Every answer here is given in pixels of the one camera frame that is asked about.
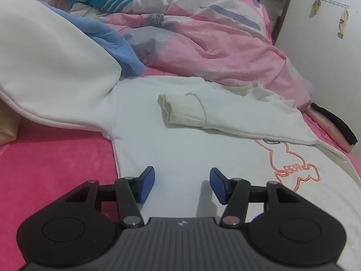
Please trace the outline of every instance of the white wall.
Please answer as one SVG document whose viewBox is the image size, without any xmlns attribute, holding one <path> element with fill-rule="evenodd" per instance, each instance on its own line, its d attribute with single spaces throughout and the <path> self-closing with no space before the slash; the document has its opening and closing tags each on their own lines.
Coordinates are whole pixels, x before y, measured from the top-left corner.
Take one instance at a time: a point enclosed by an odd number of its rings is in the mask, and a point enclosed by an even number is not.
<svg viewBox="0 0 361 271">
<path fill-rule="evenodd" d="M 361 160 L 361 0 L 335 0 L 349 5 L 343 39 L 337 35 L 343 8 L 322 2 L 309 18 L 314 1 L 291 0 L 276 46 L 313 84 L 313 101 L 355 133 L 352 152 Z"/>
</svg>

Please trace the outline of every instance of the black object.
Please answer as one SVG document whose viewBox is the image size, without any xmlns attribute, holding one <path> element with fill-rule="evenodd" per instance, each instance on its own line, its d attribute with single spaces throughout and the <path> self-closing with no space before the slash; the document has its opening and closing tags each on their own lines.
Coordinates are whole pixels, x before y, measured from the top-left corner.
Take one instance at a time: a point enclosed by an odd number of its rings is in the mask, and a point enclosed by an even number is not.
<svg viewBox="0 0 361 271">
<path fill-rule="evenodd" d="M 148 167 L 114 185 L 88 181 L 32 215 L 17 233 L 28 262 L 21 270 L 341 270 L 342 225 L 278 182 L 251 186 L 213 168 L 211 187 L 227 204 L 219 225 L 214 218 L 150 218 L 144 226 L 134 197 L 145 201 L 153 177 Z M 109 200 L 117 201 L 120 224 L 99 212 Z M 248 202 L 265 208 L 251 223 Z"/>
<path fill-rule="evenodd" d="M 335 114 L 327 111 L 325 108 L 317 106 L 315 103 L 311 103 L 311 108 L 325 116 L 328 120 L 330 120 L 333 125 L 336 126 L 337 129 L 343 134 L 343 136 L 350 145 L 355 145 L 357 143 L 357 138 L 353 134 L 352 130 Z"/>
</svg>

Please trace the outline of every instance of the metal screw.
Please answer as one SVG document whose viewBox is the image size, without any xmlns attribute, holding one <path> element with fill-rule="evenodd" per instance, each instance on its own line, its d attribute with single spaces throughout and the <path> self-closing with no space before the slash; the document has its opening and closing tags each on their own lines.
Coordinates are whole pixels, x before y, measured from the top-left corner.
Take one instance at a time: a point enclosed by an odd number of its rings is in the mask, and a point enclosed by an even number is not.
<svg viewBox="0 0 361 271">
<path fill-rule="evenodd" d="M 241 219 L 239 219 L 237 216 L 226 216 L 222 219 L 222 221 L 227 225 L 237 225 L 241 222 Z"/>
<path fill-rule="evenodd" d="M 138 216 L 126 216 L 123 219 L 123 222 L 127 225 L 137 225 L 141 222 Z"/>
</svg>

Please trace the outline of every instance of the beige fabric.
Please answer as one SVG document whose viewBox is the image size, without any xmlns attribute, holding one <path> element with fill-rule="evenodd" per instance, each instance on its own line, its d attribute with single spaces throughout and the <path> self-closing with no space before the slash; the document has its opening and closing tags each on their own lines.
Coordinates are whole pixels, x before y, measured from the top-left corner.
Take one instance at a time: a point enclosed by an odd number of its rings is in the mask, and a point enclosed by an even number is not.
<svg viewBox="0 0 361 271">
<path fill-rule="evenodd" d="M 348 9 L 345 8 L 342 15 L 341 15 L 341 18 L 340 18 L 340 24 L 339 24 L 339 31 L 338 33 L 343 36 L 344 32 L 345 32 L 345 27 L 346 27 L 346 23 L 348 21 L 348 18 L 349 18 L 349 13 L 348 13 Z"/>
<path fill-rule="evenodd" d="M 0 145 L 16 139 L 21 116 L 0 99 Z"/>
<path fill-rule="evenodd" d="M 311 14 L 316 15 L 318 8 L 321 6 L 321 0 L 315 0 L 312 4 Z"/>
</svg>

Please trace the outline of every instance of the gray stripe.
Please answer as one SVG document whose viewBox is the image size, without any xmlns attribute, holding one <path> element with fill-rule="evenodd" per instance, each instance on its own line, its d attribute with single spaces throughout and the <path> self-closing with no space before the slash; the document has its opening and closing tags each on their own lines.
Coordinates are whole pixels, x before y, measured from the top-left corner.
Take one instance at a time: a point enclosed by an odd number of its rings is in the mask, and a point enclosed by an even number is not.
<svg viewBox="0 0 361 271">
<path fill-rule="evenodd" d="M 259 5 L 259 2 L 257 2 L 257 0 L 252 0 L 252 2 L 256 7 L 261 8 L 261 6 Z"/>
<path fill-rule="evenodd" d="M 221 15 L 224 15 L 224 16 L 227 16 L 227 17 L 230 17 L 232 18 L 233 20 L 235 21 L 239 21 L 240 23 L 242 24 L 245 24 L 247 26 L 250 26 L 250 27 L 253 27 L 255 28 L 256 30 L 259 30 L 261 31 L 261 28 L 259 27 L 259 25 L 257 23 L 255 23 L 254 21 L 252 20 L 249 20 L 247 17 L 244 17 L 243 15 L 240 15 L 240 14 L 236 14 L 232 11 L 229 11 L 229 10 L 226 10 L 226 9 L 223 9 L 221 6 L 219 5 L 210 5 L 208 7 L 199 7 L 201 9 L 204 9 L 204 8 L 211 8 L 212 10 L 216 11 L 218 14 L 221 14 Z"/>
</svg>

